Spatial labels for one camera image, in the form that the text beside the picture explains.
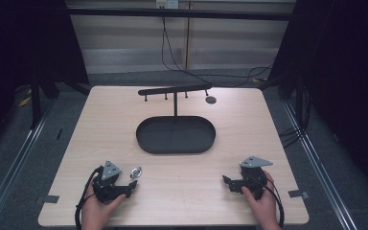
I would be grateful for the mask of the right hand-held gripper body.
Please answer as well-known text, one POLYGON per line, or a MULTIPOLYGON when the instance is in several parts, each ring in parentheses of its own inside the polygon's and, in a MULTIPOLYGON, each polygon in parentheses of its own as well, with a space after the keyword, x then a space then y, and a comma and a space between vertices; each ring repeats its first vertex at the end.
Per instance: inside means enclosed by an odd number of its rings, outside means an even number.
POLYGON ((235 180, 235 184, 246 187, 259 200, 267 184, 267 177, 263 167, 271 166, 272 162, 256 156, 249 156, 240 162, 241 179, 235 180))

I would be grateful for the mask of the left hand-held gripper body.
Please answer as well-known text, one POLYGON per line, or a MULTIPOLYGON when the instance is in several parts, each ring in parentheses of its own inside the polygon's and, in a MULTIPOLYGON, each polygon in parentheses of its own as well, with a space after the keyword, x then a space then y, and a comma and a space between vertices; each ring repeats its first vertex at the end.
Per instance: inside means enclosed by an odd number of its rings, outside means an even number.
POLYGON ((119 178, 122 170, 115 164, 106 160, 100 167, 100 171, 93 182, 94 195, 103 203, 108 204, 120 195, 125 195, 127 186, 116 186, 115 182, 119 178))

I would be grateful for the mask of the person's left hand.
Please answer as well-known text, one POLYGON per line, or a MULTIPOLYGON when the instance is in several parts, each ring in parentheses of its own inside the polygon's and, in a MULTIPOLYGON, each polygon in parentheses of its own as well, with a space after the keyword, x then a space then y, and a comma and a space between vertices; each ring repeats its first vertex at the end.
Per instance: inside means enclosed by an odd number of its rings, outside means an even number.
POLYGON ((81 208, 81 230, 103 230, 126 196, 119 195, 109 204, 103 204, 97 199, 92 186, 89 185, 84 198, 85 202, 81 208))

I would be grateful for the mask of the person's right hand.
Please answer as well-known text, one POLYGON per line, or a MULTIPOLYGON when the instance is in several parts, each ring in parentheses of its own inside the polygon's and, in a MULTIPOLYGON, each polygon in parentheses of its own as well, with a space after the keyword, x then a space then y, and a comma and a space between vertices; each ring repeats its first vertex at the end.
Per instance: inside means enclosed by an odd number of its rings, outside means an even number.
POLYGON ((264 173, 267 183, 260 199, 256 199, 247 187, 242 187, 241 190, 250 206, 253 217, 262 230, 282 230, 277 220, 277 201, 273 195, 273 178, 268 172, 264 173))

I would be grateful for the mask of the grey tape piece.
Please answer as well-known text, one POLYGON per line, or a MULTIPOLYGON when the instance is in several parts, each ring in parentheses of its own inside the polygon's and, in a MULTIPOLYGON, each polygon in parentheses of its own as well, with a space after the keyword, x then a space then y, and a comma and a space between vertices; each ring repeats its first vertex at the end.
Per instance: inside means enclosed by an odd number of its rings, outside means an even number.
POLYGON ((290 198, 302 197, 303 199, 307 199, 310 197, 308 192, 303 192, 301 190, 288 191, 288 195, 290 198))
POLYGON ((35 204, 44 204, 44 203, 54 203, 56 204, 59 200, 59 196, 58 195, 43 195, 43 196, 38 196, 34 203, 35 204))

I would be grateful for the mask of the black hook stand with tray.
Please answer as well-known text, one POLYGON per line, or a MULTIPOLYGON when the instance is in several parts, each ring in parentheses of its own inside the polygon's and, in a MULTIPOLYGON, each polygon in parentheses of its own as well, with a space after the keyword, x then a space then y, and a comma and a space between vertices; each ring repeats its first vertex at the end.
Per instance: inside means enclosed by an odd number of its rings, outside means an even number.
POLYGON ((216 139, 215 126, 200 116, 179 116, 178 94, 204 91, 208 95, 211 88, 211 84, 198 84, 139 90, 145 101, 148 95, 173 95, 172 116, 149 117, 136 128, 139 147, 151 154, 199 154, 209 150, 216 139))

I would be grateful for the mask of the yellow floor object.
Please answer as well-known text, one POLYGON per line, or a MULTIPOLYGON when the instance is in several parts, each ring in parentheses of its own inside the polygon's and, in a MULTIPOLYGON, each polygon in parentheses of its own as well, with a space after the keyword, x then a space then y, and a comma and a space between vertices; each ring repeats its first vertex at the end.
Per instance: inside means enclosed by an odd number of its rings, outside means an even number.
POLYGON ((28 92, 24 95, 22 100, 19 102, 18 106, 22 107, 25 106, 32 98, 32 90, 29 89, 28 92))

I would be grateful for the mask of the dark curtain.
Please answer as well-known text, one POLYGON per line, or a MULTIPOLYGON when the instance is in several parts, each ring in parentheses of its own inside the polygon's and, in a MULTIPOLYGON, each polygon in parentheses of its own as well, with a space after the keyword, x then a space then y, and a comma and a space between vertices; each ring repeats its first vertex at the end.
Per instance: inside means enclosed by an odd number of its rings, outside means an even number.
POLYGON ((303 83, 368 177, 368 0, 296 0, 268 79, 303 83))
POLYGON ((66 1, 0 0, 0 133, 17 87, 54 98, 58 81, 89 83, 66 1))

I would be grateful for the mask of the black horizontal bar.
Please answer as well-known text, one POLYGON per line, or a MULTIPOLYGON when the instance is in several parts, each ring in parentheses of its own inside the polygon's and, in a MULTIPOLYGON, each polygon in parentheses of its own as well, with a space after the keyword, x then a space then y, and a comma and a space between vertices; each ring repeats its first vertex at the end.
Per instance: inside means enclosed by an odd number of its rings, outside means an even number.
POLYGON ((196 11, 196 10, 158 10, 158 9, 118 9, 68 7, 67 11, 75 15, 102 16, 147 16, 147 17, 183 17, 212 19, 243 19, 290 21, 296 18, 292 13, 245 12, 245 11, 196 11))

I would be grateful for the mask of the metal floor rail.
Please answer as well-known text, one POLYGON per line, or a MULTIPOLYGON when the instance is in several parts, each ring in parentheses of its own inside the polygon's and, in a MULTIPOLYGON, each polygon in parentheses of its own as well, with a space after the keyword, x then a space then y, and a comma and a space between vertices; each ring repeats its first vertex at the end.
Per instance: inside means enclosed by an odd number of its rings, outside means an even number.
POLYGON ((55 102, 43 102, 35 125, 32 106, 15 105, 0 126, 0 212, 55 102))
POLYGON ((313 146, 311 139, 306 131, 304 131, 297 122, 296 111, 292 104, 288 101, 282 101, 285 108, 287 116, 292 123, 292 128, 297 133, 297 137, 301 146, 303 147, 310 163, 318 177, 322 189, 324 190, 333 211, 338 218, 343 230, 358 230, 353 217, 348 210, 346 203, 341 198, 339 192, 337 191, 334 183, 332 182, 327 170, 325 169, 321 159, 313 146))

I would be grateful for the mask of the white wall outlet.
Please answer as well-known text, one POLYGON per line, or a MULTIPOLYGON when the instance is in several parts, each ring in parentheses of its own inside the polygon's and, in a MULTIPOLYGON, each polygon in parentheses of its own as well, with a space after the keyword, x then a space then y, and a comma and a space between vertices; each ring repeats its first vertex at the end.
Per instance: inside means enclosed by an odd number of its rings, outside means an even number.
POLYGON ((157 9, 178 10, 179 1, 178 0, 155 0, 155 6, 157 9))

